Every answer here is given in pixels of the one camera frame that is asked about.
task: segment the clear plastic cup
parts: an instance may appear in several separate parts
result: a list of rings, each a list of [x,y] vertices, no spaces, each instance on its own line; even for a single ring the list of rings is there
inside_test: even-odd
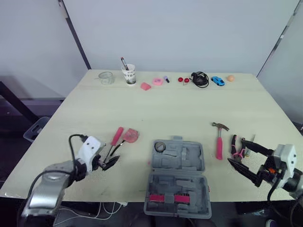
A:
[[[115,81],[115,78],[111,72],[102,72],[98,75],[101,84],[110,85]]]

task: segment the white robot part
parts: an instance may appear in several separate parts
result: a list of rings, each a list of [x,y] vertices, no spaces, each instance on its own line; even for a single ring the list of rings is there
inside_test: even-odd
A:
[[[92,160],[103,149],[106,143],[89,136],[80,148],[76,159],[81,159],[86,164],[86,175],[92,172]]]
[[[297,153],[295,151],[294,145],[279,144],[276,150],[273,153],[273,156],[276,159],[285,162],[287,165],[287,170],[285,171],[283,179],[280,180],[280,183],[277,185],[277,188],[282,188],[287,180],[294,175],[294,168],[297,163]]]

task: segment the red screwdriver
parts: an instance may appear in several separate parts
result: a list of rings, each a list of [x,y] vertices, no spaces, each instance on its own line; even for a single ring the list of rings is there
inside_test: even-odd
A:
[[[109,155],[111,149],[113,148],[113,146],[115,146],[115,145],[117,144],[117,142],[118,142],[120,136],[121,136],[122,133],[123,133],[123,130],[124,130],[123,127],[119,127],[119,128],[118,128],[118,130],[117,130],[115,136],[113,137],[113,140],[112,140],[111,143],[110,143],[110,145],[112,145],[112,146],[110,147],[110,149],[109,149],[109,151],[108,151],[108,153],[107,153],[107,155],[106,155],[106,158],[104,159],[104,162],[106,161],[106,159],[107,159],[107,157],[108,157],[108,155]]]

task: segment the blue toy car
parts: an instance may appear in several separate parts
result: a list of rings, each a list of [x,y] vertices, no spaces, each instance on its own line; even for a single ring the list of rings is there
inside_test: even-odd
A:
[[[224,81],[220,77],[212,77],[211,80],[218,86],[225,85]]]

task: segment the pink hammer handle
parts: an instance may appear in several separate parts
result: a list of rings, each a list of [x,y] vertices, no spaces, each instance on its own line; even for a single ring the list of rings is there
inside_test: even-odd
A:
[[[118,128],[118,130],[117,130],[115,136],[113,137],[113,140],[112,140],[112,142],[110,143],[110,145],[115,146],[115,145],[117,144],[117,142],[118,142],[120,136],[121,136],[122,133],[123,133],[123,130],[124,130],[123,127],[119,127],[119,128]]]
[[[217,154],[216,154],[216,158],[218,160],[222,160],[223,156],[222,156],[222,149],[223,149],[223,142],[222,142],[222,138],[218,137],[217,139]]]

